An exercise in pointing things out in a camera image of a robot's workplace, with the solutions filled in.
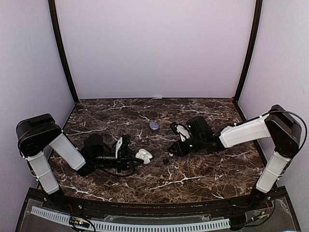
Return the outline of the white earbud charging case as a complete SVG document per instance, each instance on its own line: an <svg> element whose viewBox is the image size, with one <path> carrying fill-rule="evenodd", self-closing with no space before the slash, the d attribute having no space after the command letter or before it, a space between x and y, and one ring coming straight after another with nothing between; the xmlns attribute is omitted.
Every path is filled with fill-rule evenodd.
<svg viewBox="0 0 309 232"><path fill-rule="evenodd" d="M149 164L153 158L152 154L143 148L136 153L135 157L143 160L144 164Z"/></svg>

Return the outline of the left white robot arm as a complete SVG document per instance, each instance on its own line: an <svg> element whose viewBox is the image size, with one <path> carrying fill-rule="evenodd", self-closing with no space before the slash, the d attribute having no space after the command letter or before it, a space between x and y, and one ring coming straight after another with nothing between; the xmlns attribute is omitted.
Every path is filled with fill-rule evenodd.
<svg viewBox="0 0 309 232"><path fill-rule="evenodd" d="M128 177L144 163L129 148L128 135L108 146L101 135L92 134L84 140L83 148L78 149L50 114L20 121L16 135L21 157L26 160L44 193L50 196L49 203L58 211L68 207L68 199L62 196L63 191L45 155L47 149L56 152L79 176L88 176L97 169L112 174L110 169L115 169L114 176Z"/></svg>

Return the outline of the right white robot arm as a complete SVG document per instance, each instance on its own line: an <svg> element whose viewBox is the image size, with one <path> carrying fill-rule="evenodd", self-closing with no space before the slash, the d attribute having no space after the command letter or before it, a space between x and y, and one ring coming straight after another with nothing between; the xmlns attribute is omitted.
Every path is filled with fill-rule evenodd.
<svg viewBox="0 0 309 232"><path fill-rule="evenodd" d="M256 210L265 202L264 194L271 190L306 141L307 126L305 122L298 123L296 117L297 114L280 105L273 105L260 116L217 131L213 131L202 116L188 120L185 125L173 122L170 128L180 139L168 151L172 156L184 157L200 150L216 153L242 143L272 139L274 152L253 188L255 192L246 200L246 205Z"/></svg>

